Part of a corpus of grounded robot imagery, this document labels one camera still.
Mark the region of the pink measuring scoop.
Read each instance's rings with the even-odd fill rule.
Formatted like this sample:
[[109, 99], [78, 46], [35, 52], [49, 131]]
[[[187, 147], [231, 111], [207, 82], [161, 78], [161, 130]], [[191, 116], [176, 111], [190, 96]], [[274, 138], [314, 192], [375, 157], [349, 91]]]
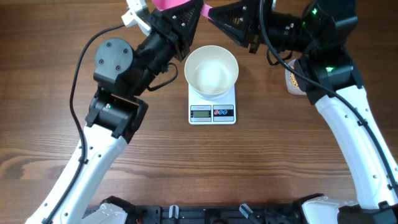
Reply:
[[[177, 7], [179, 5], [185, 4], [189, 2], [190, 0], [152, 0], [154, 6], [160, 10], [164, 11], [173, 7]], [[202, 9], [201, 9], [201, 15], [204, 16], [207, 19], [210, 19], [209, 16], [209, 11], [212, 9], [212, 7], [208, 4], [204, 4]]]

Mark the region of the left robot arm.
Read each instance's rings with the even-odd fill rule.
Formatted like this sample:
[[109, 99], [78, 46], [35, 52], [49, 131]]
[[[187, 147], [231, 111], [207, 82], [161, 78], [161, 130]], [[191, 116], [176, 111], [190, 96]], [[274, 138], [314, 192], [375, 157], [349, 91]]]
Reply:
[[156, 91], [157, 75], [165, 73], [190, 51], [203, 1], [129, 1], [123, 26], [139, 26], [146, 39], [137, 48], [123, 39], [101, 43], [95, 55], [97, 91], [78, 126], [80, 141], [68, 164], [29, 223], [127, 223], [134, 206], [120, 199], [102, 203], [87, 214], [105, 173], [125, 150], [148, 109], [140, 99]]

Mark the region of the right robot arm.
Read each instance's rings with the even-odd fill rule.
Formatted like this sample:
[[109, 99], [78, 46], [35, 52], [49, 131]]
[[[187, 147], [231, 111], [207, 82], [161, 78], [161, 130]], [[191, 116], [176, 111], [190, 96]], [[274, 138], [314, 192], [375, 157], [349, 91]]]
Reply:
[[296, 204], [303, 223], [396, 223], [397, 163], [372, 116], [363, 79], [345, 43], [358, 24], [355, 1], [314, 0], [300, 17], [274, 1], [213, 7], [211, 23], [271, 65], [294, 74], [332, 130], [351, 172], [356, 201], [311, 195]]

